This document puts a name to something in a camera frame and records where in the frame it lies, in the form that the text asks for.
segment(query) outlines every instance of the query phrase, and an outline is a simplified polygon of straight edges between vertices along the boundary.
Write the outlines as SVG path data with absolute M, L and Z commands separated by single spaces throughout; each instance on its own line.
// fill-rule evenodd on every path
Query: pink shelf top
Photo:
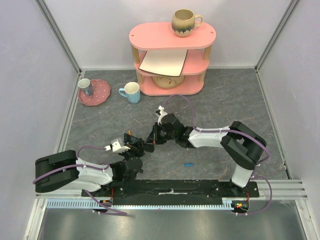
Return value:
M 193 95 L 204 87 L 204 82 L 199 82 L 199 75 L 188 75 L 184 81 L 176 87 L 164 89 L 155 84 L 150 76 L 143 76 L 144 83 L 140 84 L 140 90 L 148 96 L 170 96 L 172 94 Z
M 146 52 L 143 51 L 140 54 L 140 63 L 135 63 L 135 69 L 144 76 L 156 76 L 156 74 L 142 71 L 139 69 L 139 66 L 144 59 Z M 196 75 L 204 72 L 209 66 L 209 61 L 204 60 L 204 52 L 199 49 L 188 50 L 186 59 L 183 65 L 181 75 Z
M 186 37 L 175 35 L 171 22 L 149 22 L 134 27 L 129 39 L 140 50 L 156 49 L 203 49 L 216 39 L 215 29 L 207 23 L 195 27 Z

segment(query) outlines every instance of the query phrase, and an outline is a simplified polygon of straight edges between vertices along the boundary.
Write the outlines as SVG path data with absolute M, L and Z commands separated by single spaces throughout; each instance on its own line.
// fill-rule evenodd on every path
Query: pink shelf tier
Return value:
M 139 69 L 139 66 L 144 59 L 146 52 L 143 51 L 140 53 L 140 63 L 135 63 L 135 69 L 144 76 L 156 76 L 157 74 L 153 74 L 147 71 L 142 71 Z M 198 49 L 188 50 L 186 55 L 186 59 L 183 65 L 181 75 L 197 75 L 204 72 L 209 66 L 209 61 L 204 60 L 204 52 Z
M 204 49 L 216 39 L 215 29 L 207 23 L 195 27 L 186 37 L 175 35 L 171 22 L 149 22 L 134 27 L 129 35 L 131 44 L 140 50 Z
M 199 75 L 188 75 L 184 81 L 169 89 L 164 89 L 155 84 L 150 76 L 143 76 L 144 83 L 140 84 L 140 91 L 148 96 L 169 96 L 172 94 L 193 95 L 197 94 L 204 87 L 204 82 L 199 82 Z

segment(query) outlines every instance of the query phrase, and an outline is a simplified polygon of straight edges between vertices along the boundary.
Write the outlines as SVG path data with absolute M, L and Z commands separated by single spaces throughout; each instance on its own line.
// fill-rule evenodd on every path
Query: black mounting plate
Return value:
M 258 198 L 257 183 L 246 186 L 250 198 Z M 235 195 L 229 181 L 219 180 L 132 180 L 113 188 L 114 205 L 221 205 L 222 198 L 246 198 L 247 193 Z M 95 197 L 110 197 L 110 192 L 93 192 Z

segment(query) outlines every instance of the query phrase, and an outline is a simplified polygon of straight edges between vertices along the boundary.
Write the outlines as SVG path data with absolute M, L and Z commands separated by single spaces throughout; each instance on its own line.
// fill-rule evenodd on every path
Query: gray mat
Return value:
M 118 94 L 126 83 L 137 81 L 134 70 L 86 71 L 89 79 L 103 79 L 111 86 L 111 95 L 99 106 L 88 107 L 77 102 L 66 149 L 78 150 L 83 145 L 104 147 L 115 138 L 132 131 L 135 137 L 146 139 L 157 120 L 155 111 L 167 96 L 141 95 L 138 104 L 130 104 Z M 287 179 L 279 148 L 267 113 L 266 105 L 253 69 L 209 69 L 204 87 L 187 96 L 194 106 L 195 125 L 220 128 L 240 121 L 267 142 L 271 159 L 259 167 L 257 175 L 269 179 Z M 185 125 L 191 126 L 191 109 L 181 97 L 172 98 L 165 111 L 174 113 Z M 123 158 L 115 153 L 83 150 L 81 158 L 92 163 Z M 222 179 L 231 178 L 235 162 L 222 148 L 184 149 L 175 142 L 157 145 L 153 153 L 142 158 L 143 174 L 138 179 Z

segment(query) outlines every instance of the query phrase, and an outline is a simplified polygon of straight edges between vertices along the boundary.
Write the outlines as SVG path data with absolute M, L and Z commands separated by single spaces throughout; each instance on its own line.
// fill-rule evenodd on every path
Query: blue object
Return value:
M 119 94 L 127 98 L 130 103 L 137 104 L 140 100 L 139 84 L 136 82 L 129 82 L 124 88 L 119 89 Z

